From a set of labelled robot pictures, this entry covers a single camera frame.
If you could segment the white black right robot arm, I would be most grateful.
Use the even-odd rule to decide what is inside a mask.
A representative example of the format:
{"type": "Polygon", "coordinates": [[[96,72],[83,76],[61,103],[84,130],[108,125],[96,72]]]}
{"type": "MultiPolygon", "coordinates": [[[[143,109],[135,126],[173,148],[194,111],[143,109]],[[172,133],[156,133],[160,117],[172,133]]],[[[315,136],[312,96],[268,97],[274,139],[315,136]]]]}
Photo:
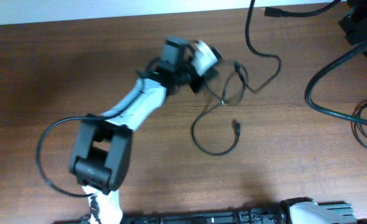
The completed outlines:
{"type": "Polygon", "coordinates": [[[338,21],[344,35],[340,47],[335,37],[323,47],[335,59],[310,77],[304,90],[306,135],[322,155],[316,170],[321,188],[341,187],[339,166],[350,183],[360,185],[367,161],[367,1],[347,1],[349,11],[338,21]]]}

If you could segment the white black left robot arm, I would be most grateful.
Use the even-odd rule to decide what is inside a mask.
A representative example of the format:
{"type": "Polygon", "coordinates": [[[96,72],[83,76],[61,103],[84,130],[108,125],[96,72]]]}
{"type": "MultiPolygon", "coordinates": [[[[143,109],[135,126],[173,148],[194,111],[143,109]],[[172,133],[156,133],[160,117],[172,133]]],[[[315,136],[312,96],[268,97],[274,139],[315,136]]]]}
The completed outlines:
{"type": "Polygon", "coordinates": [[[119,223],[123,212],[119,188],[129,169],[133,135],[176,88],[189,85],[197,93],[220,61],[216,48],[201,40],[191,44],[168,37],[160,57],[139,73],[133,89],[99,116],[81,118],[69,163],[90,206],[84,223],[119,223]]]}

